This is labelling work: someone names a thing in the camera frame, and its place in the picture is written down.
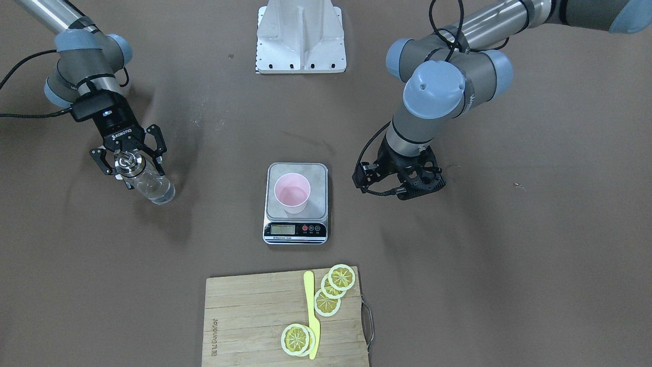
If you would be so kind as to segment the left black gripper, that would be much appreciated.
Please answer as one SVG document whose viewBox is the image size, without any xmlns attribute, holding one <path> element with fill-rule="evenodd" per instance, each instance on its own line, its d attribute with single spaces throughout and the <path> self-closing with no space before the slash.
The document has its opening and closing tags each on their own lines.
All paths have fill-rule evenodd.
<svg viewBox="0 0 652 367">
<path fill-rule="evenodd" d="M 439 190 L 439 166 L 430 147 L 417 156 L 404 156 L 396 153 L 384 138 L 376 163 L 357 161 L 352 181 L 362 193 L 431 194 Z M 371 190 L 374 183 L 392 190 Z"/>
</svg>

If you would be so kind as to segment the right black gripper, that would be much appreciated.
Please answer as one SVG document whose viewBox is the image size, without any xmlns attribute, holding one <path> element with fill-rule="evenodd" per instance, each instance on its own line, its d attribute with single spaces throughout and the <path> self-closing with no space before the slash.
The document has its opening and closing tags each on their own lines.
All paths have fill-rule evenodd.
<svg viewBox="0 0 652 367">
<path fill-rule="evenodd" d="M 133 185 L 128 183 L 117 172 L 117 169 L 107 162 L 107 149 L 114 152 L 117 149 L 129 151 L 144 147 L 144 153 L 148 156 L 149 162 L 153 164 L 158 175 L 166 175 L 162 158 L 167 151 L 167 146 L 158 125 L 152 124 L 144 130 L 128 105 L 116 105 L 99 111 L 95 114 L 95 125 L 102 137 L 103 147 L 91 149 L 89 154 L 103 174 L 123 181 L 128 190 L 133 190 Z M 153 140 L 154 147 L 147 144 L 148 139 Z"/>
</svg>

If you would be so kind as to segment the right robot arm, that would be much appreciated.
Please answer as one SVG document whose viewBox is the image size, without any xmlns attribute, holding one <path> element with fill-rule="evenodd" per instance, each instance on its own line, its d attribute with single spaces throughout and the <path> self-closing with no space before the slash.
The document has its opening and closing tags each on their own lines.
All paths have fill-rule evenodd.
<svg viewBox="0 0 652 367">
<path fill-rule="evenodd" d="M 166 145 L 157 125 L 137 121 L 116 72 L 132 59 L 132 48 L 116 34 L 104 34 L 68 1 L 19 1 L 29 14 L 55 34 L 59 61 L 44 93 L 77 122 L 93 120 L 102 137 L 91 157 L 105 175 L 124 181 L 151 202 L 170 201 L 175 188 L 161 157 Z"/>
</svg>

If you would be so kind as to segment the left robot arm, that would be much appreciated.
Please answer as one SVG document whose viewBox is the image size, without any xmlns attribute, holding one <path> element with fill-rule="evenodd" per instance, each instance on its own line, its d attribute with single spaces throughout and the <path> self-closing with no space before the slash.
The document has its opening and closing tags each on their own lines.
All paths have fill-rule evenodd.
<svg viewBox="0 0 652 367">
<path fill-rule="evenodd" d="M 498 1 L 420 40 L 399 39 L 385 65 L 405 83 L 401 103 L 383 136 L 377 159 L 357 160 L 352 181 L 363 193 L 397 176 L 399 186 L 379 192 L 401 200 L 444 188 L 430 143 L 445 122 L 498 97 L 512 84 L 513 66 L 501 49 L 513 35 L 542 24 L 634 34 L 650 25 L 650 1 Z"/>
</svg>

